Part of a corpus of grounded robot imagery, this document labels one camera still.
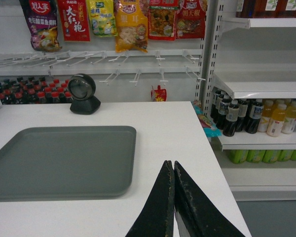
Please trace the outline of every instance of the small red packet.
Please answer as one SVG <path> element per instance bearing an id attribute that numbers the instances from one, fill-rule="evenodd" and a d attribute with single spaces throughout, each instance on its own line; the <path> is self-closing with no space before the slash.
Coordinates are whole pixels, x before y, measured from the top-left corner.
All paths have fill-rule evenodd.
<path id="1" fill-rule="evenodd" d="M 58 0 L 65 41 L 90 41 L 85 0 Z"/>
<path id="2" fill-rule="evenodd" d="M 157 90 L 154 90 L 152 86 L 150 95 L 151 95 L 152 101 L 162 102 L 167 100 L 167 90 L 161 89 L 160 85 L 158 85 Z"/>

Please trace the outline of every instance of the black object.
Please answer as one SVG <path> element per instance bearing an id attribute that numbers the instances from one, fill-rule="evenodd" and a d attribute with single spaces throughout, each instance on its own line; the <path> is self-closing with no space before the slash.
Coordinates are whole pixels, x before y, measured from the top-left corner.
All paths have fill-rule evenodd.
<path id="1" fill-rule="evenodd" d="M 179 162 L 174 164 L 175 208 L 191 237 L 244 237 L 213 205 Z"/>
<path id="2" fill-rule="evenodd" d="M 165 161 L 151 193 L 126 237 L 171 237 L 174 222 L 174 172 Z"/>
<path id="3" fill-rule="evenodd" d="M 90 115 L 100 107 L 100 100 L 94 96 L 95 82 L 86 74 L 72 76 L 68 90 L 73 97 L 70 110 L 76 114 Z"/>

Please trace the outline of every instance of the juice bottle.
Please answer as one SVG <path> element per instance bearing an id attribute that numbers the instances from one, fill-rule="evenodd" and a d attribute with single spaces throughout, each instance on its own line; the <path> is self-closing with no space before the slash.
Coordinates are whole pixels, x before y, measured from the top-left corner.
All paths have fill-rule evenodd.
<path id="1" fill-rule="evenodd" d="M 285 119 L 285 114 L 286 114 L 286 105 L 285 104 L 279 104 L 277 108 L 273 111 L 272 117 L 270 119 L 270 122 L 267 127 L 266 133 L 269 136 L 272 137 L 277 137 L 280 135 L 283 124 L 284 124 L 284 119 Z"/>
<path id="2" fill-rule="evenodd" d="M 217 123 L 218 110 L 219 110 L 219 106 L 221 105 L 221 101 L 222 101 L 224 95 L 226 95 L 226 92 L 222 90 L 221 94 L 217 97 L 216 105 L 215 105 L 215 112 L 214 112 L 214 117 L 213 117 L 214 123 Z"/>
<path id="3" fill-rule="evenodd" d="M 227 137 L 232 137 L 235 134 L 236 124 L 239 114 L 239 106 L 237 100 L 232 100 L 228 106 L 228 114 L 223 124 L 222 133 Z"/>
<path id="4" fill-rule="evenodd" d="M 251 106 L 251 110 L 249 113 L 249 120 L 246 125 L 246 132 L 250 134 L 254 134 L 257 132 L 262 111 L 263 111 L 262 99 L 257 99 L 256 101 L 253 102 Z"/>
<path id="5" fill-rule="evenodd" d="M 221 94 L 221 90 L 216 90 L 214 95 L 213 95 L 213 102 L 212 102 L 212 109 L 211 109 L 211 118 L 213 119 L 215 117 L 215 108 L 216 108 L 216 101 L 218 96 Z"/>
<path id="6" fill-rule="evenodd" d="M 286 134 L 291 134 L 294 131 L 296 125 L 296 101 L 286 109 L 286 116 L 282 132 Z"/>
<path id="7" fill-rule="evenodd" d="M 217 123 L 216 127 L 218 129 L 223 129 L 223 123 L 225 122 L 226 115 L 228 113 L 228 106 L 231 103 L 231 99 L 229 95 L 224 95 L 219 106 L 218 115 L 217 115 Z"/>
<path id="8" fill-rule="evenodd" d="M 261 116 L 261 120 L 258 126 L 258 131 L 259 132 L 266 132 L 268 123 L 271 119 L 272 116 L 272 106 L 273 106 L 273 101 L 271 100 L 266 100 L 264 103 L 264 108 Z"/>
<path id="9" fill-rule="evenodd" d="M 238 115 L 237 124 L 236 124 L 236 132 L 241 132 L 244 127 L 248 104 L 249 103 L 247 99 L 238 100 L 239 115 Z"/>
<path id="10" fill-rule="evenodd" d="M 275 18 L 279 6 L 278 0 L 256 0 L 253 18 Z"/>
<path id="11" fill-rule="evenodd" d="M 294 17 L 296 14 L 296 0 L 282 0 L 278 17 Z"/>

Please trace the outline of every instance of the bottle label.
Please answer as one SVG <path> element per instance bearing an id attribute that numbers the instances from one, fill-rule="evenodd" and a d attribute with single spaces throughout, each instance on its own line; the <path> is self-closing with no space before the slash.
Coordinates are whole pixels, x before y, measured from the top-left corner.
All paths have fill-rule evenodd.
<path id="1" fill-rule="evenodd" d="M 266 11 L 275 11 L 278 0 L 269 0 L 266 2 Z"/>
<path id="2" fill-rule="evenodd" d="M 246 113 L 247 113 L 248 105 L 238 104 L 238 106 L 239 106 L 239 115 L 238 115 L 238 117 L 244 118 L 246 116 Z"/>
<path id="3" fill-rule="evenodd" d="M 292 1 L 289 0 L 287 1 L 287 5 L 285 8 L 286 11 L 295 11 L 296 10 L 296 0 Z"/>
<path id="4" fill-rule="evenodd" d="M 239 109 L 228 108 L 228 115 L 226 116 L 226 120 L 230 122 L 236 122 L 239 115 Z"/>
<path id="5" fill-rule="evenodd" d="M 228 106 L 230 103 L 228 102 L 221 102 L 221 105 L 219 106 L 218 113 L 221 115 L 226 115 L 228 113 Z"/>
<path id="6" fill-rule="evenodd" d="M 263 106 L 252 105 L 249 116 L 252 119 L 260 119 L 262 115 L 262 111 L 263 111 Z"/>
<path id="7" fill-rule="evenodd" d="M 244 1 L 245 1 L 245 0 L 238 0 L 238 3 L 237 3 L 237 10 L 236 10 L 236 11 L 238 11 L 238 12 L 242 12 Z"/>
<path id="8" fill-rule="evenodd" d="M 295 125 L 296 125 L 296 118 L 285 118 L 282 132 L 288 133 L 288 134 L 292 133 L 294 131 Z"/>
<path id="9" fill-rule="evenodd" d="M 268 123 L 270 122 L 270 119 L 271 119 L 270 117 L 265 117 L 265 116 L 261 117 L 261 120 L 260 120 L 260 123 L 258 126 L 259 132 L 266 132 L 267 131 L 267 126 L 268 126 Z"/>
<path id="10" fill-rule="evenodd" d="M 278 121 L 271 118 L 266 133 L 272 137 L 277 137 L 281 133 L 283 124 L 284 121 Z"/>

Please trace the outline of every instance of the yellow snack bag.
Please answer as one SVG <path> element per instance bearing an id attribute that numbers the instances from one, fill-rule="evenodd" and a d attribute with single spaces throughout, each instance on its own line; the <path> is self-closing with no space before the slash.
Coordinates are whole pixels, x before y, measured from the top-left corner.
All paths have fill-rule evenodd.
<path id="1" fill-rule="evenodd" d="M 140 0 L 120 0 L 116 14 L 117 53 L 135 48 L 147 52 L 148 18 L 142 13 Z"/>
<path id="2" fill-rule="evenodd" d="M 117 36 L 113 0 L 87 0 L 88 15 L 96 36 Z"/>

